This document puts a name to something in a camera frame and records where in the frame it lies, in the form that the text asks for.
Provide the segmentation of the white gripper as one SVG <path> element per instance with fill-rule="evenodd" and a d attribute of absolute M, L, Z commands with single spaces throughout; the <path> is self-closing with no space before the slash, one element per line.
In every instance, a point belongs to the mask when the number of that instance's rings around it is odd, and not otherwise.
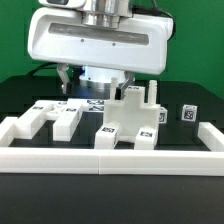
<path fill-rule="evenodd" d="M 70 94 L 67 64 L 130 71 L 121 98 L 135 73 L 158 75 L 166 66 L 174 33 L 172 17 L 140 13 L 131 0 L 38 0 L 31 19 L 28 53 L 57 65 L 62 91 Z"/>

